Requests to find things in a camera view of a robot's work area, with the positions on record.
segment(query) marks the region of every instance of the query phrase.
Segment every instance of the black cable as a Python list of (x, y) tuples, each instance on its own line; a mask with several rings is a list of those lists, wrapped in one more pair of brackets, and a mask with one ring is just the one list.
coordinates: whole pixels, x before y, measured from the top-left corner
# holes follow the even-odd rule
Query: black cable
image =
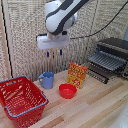
[(118, 11), (118, 13), (113, 17), (113, 19), (107, 24), (105, 25), (105, 27), (103, 27), (102, 29), (100, 29), (99, 31), (93, 33), (92, 35), (88, 35), (88, 36), (81, 36), (81, 37), (74, 37), (71, 39), (79, 39), (79, 38), (84, 38), (84, 37), (90, 37), (93, 35), (96, 35), (97, 33), (101, 32), (103, 29), (105, 29), (111, 22), (113, 22), (113, 20), (117, 17), (117, 15), (123, 10), (123, 8), (126, 6), (126, 4), (128, 4), (128, 1), (122, 6), (122, 8)]

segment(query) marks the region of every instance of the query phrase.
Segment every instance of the blue cup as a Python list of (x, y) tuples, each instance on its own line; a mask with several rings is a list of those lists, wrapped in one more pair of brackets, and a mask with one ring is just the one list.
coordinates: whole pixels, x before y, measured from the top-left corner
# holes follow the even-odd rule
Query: blue cup
[(38, 80), (42, 87), (45, 89), (51, 89), (53, 88), (54, 74), (52, 72), (44, 72), (38, 77)]

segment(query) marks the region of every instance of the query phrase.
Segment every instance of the basket handle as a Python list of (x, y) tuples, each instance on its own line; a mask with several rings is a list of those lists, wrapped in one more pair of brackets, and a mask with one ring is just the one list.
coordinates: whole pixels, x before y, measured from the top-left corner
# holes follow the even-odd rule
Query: basket handle
[(0, 83), (8, 82), (8, 81), (10, 81), (10, 80), (15, 80), (16, 78), (20, 78), (20, 77), (25, 77), (25, 78), (27, 78), (26, 76), (18, 76), (18, 77), (11, 78), (11, 79), (8, 79), (8, 80), (5, 80), (5, 81), (1, 81)]
[(42, 104), (40, 104), (40, 105), (38, 105), (38, 106), (36, 106), (36, 107), (34, 107), (34, 108), (31, 108), (31, 109), (29, 109), (29, 110), (27, 110), (27, 111), (24, 111), (24, 112), (22, 112), (22, 113), (20, 113), (20, 114), (18, 114), (18, 115), (12, 115), (12, 114), (10, 113), (10, 111), (9, 111), (9, 109), (8, 109), (7, 106), (5, 106), (4, 108), (7, 109), (8, 113), (9, 113), (9, 115), (10, 115), (11, 117), (19, 117), (19, 116), (21, 116), (21, 115), (23, 115), (23, 114), (26, 114), (26, 113), (28, 113), (28, 112), (30, 112), (30, 111), (36, 109), (36, 108), (39, 108), (39, 107), (45, 105), (45, 104), (48, 102), (48, 100), (47, 100), (47, 98), (45, 97), (45, 95), (43, 94), (43, 92), (41, 92), (41, 95), (42, 95), (42, 96), (45, 98), (45, 100), (46, 100), (44, 103), (42, 103)]

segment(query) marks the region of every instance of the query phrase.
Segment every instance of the wire rack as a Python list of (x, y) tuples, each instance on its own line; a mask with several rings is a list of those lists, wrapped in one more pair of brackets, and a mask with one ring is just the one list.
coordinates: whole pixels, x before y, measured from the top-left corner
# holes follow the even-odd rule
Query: wire rack
[(96, 52), (95, 54), (89, 56), (87, 59), (90, 62), (100, 65), (101, 67), (110, 71), (114, 71), (126, 63), (126, 60), (102, 51)]

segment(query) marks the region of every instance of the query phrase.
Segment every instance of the red bowl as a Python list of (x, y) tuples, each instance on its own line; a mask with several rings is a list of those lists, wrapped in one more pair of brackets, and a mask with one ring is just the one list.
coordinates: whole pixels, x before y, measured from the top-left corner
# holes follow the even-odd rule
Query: red bowl
[(71, 99), (75, 96), (75, 93), (77, 92), (77, 88), (71, 84), (61, 84), (59, 86), (60, 95), (63, 98)]

